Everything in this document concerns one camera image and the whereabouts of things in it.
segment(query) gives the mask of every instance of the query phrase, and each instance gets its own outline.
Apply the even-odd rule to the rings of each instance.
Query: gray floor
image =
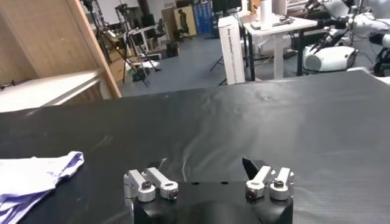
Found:
[[[221,56],[219,39],[197,36],[180,43],[178,57],[160,61],[162,71],[151,72],[149,87],[145,87],[142,82],[133,83],[131,77],[127,77],[125,84],[118,84],[119,89],[123,96],[138,96],[217,86],[225,79],[224,67],[217,65],[213,72],[210,69]]]
[[[371,46],[367,40],[357,41],[354,46],[368,55],[374,62],[376,53],[381,49],[379,46]],[[133,83],[129,76],[125,83],[120,82],[118,85],[124,97],[217,86],[225,79],[224,66],[217,65],[212,72],[210,72],[210,69],[221,56],[219,39],[197,36],[192,41],[185,40],[184,43],[180,43],[180,55],[178,57],[161,61],[160,68],[162,71],[152,71],[148,78],[150,81],[149,87],[145,87],[142,82]],[[367,57],[360,55],[355,66],[371,68],[373,64]],[[296,76],[296,56],[285,60],[284,70],[285,77]],[[262,61],[255,62],[255,73],[259,79],[272,79],[273,71],[272,60],[265,64]]]

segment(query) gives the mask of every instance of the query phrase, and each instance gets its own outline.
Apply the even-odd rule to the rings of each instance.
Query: silver metal bracket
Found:
[[[246,182],[246,198],[248,200],[256,200],[264,197],[264,180],[270,174],[271,170],[271,167],[263,166],[253,180]]]
[[[294,173],[282,167],[278,177],[269,186],[269,196],[274,200],[284,201],[293,196]]]
[[[179,193],[179,185],[177,182],[169,180],[154,167],[147,168],[143,172],[143,176],[160,189],[161,198],[176,200]]]
[[[125,199],[138,197],[139,201],[149,202],[155,198],[155,186],[137,170],[130,170],[123,176]]]

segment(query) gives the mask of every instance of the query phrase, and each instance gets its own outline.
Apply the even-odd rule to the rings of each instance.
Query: white box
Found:
[[[224,56],[227,84],[245,82],[243,53],[238,21],[233,16],[219,19],[219,36]]]

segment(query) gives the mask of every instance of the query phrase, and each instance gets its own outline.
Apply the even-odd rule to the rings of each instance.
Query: cylinder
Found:
[[[274,15],[272,14],[272,0],[263,0],[260,2],[261,29],[269,30],[272,28]]]

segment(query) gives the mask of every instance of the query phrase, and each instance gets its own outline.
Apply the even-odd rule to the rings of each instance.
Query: white cloth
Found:
[[[82,152],[59,158],[0,159],[0,223],[17,223],[83,163]]]

